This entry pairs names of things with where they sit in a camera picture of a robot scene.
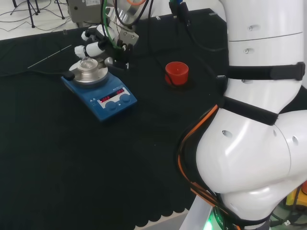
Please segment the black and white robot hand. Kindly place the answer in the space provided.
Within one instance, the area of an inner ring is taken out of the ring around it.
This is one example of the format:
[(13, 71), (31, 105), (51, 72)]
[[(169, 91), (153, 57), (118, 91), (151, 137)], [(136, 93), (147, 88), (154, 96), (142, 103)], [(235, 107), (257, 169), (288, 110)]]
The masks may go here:
[(84, 45), (74, 48), (80, 59), (92, 58), (107, 67), (128, 70), (139, 36), (122, 27), (102, 24), (88, 27), (81, 35)]

